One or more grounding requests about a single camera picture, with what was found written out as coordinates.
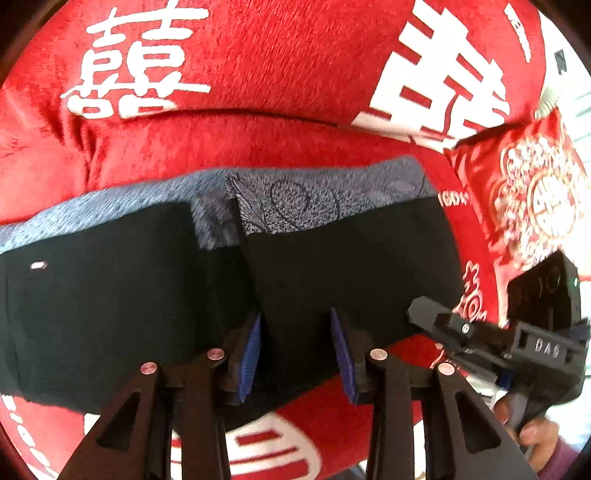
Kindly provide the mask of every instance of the human hand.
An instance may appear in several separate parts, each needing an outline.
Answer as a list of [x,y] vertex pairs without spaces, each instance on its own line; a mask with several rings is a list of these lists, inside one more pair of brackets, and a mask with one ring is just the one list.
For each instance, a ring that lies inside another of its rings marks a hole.
[[558,425],[553,421],[549,421],[547,418],[535,419],[521,429],[518,437],[516,432],[506,425],[511,415],[509,410],[510,395],[508,394],[500,399],[493,407],[493,412],[517,444],[534,447],[528,461],[537,473],[546,466],[546,463],[548,463],[556,450],[556,445],[558,444]]

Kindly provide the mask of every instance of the gray patterned fabric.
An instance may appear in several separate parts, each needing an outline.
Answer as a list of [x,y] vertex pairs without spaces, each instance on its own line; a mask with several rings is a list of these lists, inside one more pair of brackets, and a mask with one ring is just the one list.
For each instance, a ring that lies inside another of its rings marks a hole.
[[249,170],[228,175],[245,233],[287,233],[327,225],[358,213],[436,191],[422,166],[400,157],[367,168]]
[[175,179],[87,193],[22,223],[0,226],[0,254],[33,242],[100,225],[157,203],[191,204],[201,248],[238,244],[224,189],[227,170],[200,171]]
[[411,157],[367,168],[206,170],[166,181],[87,193],[26,222],[0,226],[0,254],[79,232],[157,203],[190,203],[199,247],[211,250],[238,244],[230,197],[240,200],[246,233],[277,233],[314,228],[435,194],[422,167]]

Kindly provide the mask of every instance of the black fabric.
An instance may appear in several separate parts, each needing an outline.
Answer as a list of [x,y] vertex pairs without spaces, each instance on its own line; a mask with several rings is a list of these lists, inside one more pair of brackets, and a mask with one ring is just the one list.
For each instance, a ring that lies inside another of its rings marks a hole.
[[271,340],[262,367],[280,391],[336,373],[331,306],[386,347],[418,332],[405,318],[415,298],[452,308],[463,292],[454,237],[436,197],[242,239]]
[[[40,261],[44,270],[30,268]],[[143,362],[186,362],[210,343],[188,204],[153,206],[0,262],[16,371],[8,337],[2,353],[28,400],[98,413]],[[1,382],[3,393],[20,393]]]

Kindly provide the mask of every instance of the silver screw head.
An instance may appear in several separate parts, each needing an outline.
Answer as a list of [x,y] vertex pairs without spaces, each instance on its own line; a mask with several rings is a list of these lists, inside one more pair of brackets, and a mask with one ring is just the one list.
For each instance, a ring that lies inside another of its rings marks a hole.
[[388,358],[388,352],[386,350],[382,350],[381,348],[374,348],[369,353],[369,356],[374,360],[386,360]]
[[221,360],[224,356],[226,356],[226,352],[221,348],[212,348],[207,352],[207,358],[210,360]]
[[447,362],[439,364],[437,369],[439,370],[439,373],[441,373],[442,375],[445,375],[447,377],[449,377],[450,375],[453,375],[454,372],[456,371],[456,368],[452,364],[448,364]]
[[140,371],[144,375],[152,375],[157,369],[158,369],[158,365],[156,365],[154,362],[146,362],[142,365],[142,368],[140,368]]

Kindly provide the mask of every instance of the folded cloth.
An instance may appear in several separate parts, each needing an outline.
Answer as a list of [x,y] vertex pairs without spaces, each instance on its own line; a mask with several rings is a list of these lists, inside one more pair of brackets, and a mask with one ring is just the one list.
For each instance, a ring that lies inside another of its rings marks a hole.
[[241,172],[229,176],[228,190],[279,388],[335,373],[332,306],[384,348],[418,333],[405,318],[415,298],[453,308],[464,292],[452,231],[411,157],[315,175]]
[[196,271],[185,203],[0,255],[0,391],[97,413],[143,362],[191,360],[210,342]]
[[100,225],[166,202],[191,206],[199,247],[238,244],[238,235],[224,199],[224,170],[206,170],[171,180],[113,187],[84,194],[44,210],[30,220],[0,226],[0,254],[33,242]]

